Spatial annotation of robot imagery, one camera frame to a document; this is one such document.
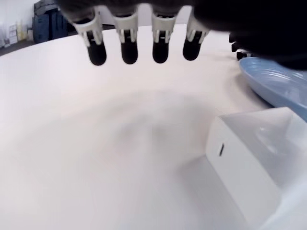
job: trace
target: white table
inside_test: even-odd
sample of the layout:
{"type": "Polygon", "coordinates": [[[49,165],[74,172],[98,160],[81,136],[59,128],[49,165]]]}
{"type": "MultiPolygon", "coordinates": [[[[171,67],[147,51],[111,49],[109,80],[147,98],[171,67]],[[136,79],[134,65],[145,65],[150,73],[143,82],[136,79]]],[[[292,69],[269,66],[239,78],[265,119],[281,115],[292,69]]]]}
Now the white table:
{"type": "Polygon", "coordinates": [[[269,106],[228,34],[211,32],[193,62],[185,35],[176,25],[162,65],[148,26],[134,65],[115,30],[101,67],[79,36],[0,58],[0,229],[246,229],[203,149],[214,116],[269,106]]]}

